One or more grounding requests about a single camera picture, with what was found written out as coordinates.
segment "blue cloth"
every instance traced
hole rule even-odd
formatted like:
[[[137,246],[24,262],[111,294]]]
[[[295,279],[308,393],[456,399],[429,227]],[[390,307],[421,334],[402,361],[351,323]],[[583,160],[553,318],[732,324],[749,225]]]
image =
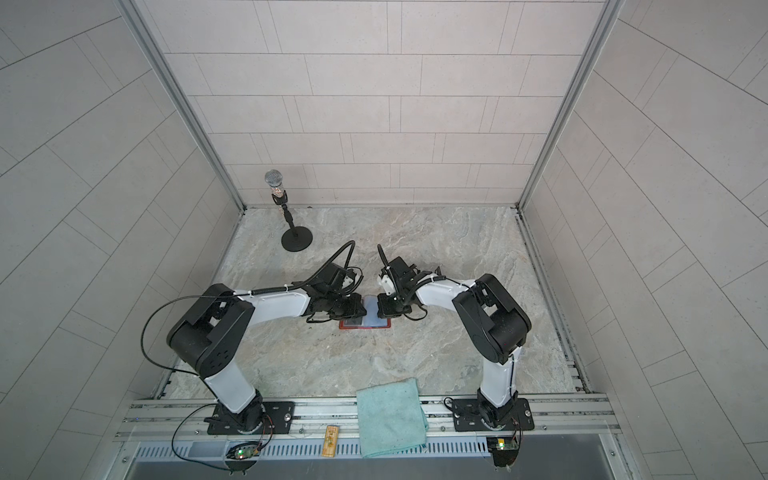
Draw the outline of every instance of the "blue cloth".
[[[416,379],[358,390],[357,421],[364,458],[427,442],[427,417],[419,401]]]

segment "tiled wall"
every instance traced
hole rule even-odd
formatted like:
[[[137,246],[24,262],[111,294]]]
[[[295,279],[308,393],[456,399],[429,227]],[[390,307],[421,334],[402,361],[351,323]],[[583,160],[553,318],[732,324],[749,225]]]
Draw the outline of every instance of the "tiled wall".
[[[247,204],[516,202],[603,6],[137,3]]]
[[[768,3],[627,0],[525,208],[646,476],[768,474]]]
[[[110,0],[0,2],[0,205],[0,478],[80,478],[238,216]]]

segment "yellow label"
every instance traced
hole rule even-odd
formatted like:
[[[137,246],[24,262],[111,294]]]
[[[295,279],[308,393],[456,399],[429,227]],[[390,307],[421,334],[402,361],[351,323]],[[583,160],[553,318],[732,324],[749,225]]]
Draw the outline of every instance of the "yellow label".
[[[326,427],[326,439],[323,442],[323,453],[321,453],[324,457],[330,457],[333,458],[336,456],[336,443],[339,440],[339,427],[335,425],[328,425]]]

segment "marble floor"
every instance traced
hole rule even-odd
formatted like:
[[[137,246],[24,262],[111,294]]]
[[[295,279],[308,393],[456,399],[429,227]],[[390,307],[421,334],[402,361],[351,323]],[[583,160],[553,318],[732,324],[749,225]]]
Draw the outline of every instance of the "marble floor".
[[[574,392],[531,261],[508,207],[302,208],[296,225],[314,241],[302,252],[286,252],[286,224],[277,208],[250,209],[233,240],[217,281],[251,289],[304,280],[347,240],[356,248],[350,265],[365,274],[357,290],[376,295],[382,265],[401,256],[423,270],[457,280],[492,273],[531,318],[518,370],[521,393]],[[343,263],[344,253],[337,263]],[[303,318],[251,326],[236,360],[265,397],[354,396],[369,386],[416,377],[422,395],[473,394],[482,379],[482,357],[458,316],[438,307],[420,322],[399,317],[392,328],[339,330],[337,322],[309,325]],[[209,398],[197,377],[173,374],[166,398]]]

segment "microphone head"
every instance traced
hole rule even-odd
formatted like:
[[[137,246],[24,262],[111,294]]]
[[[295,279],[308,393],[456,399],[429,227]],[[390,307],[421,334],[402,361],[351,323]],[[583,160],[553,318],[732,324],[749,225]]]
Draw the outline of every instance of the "microphone head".
[[[283,184],[283,174],[278,170],[270,170],[264,174],[264,181],[266,181],[270,187],[279,187]]]

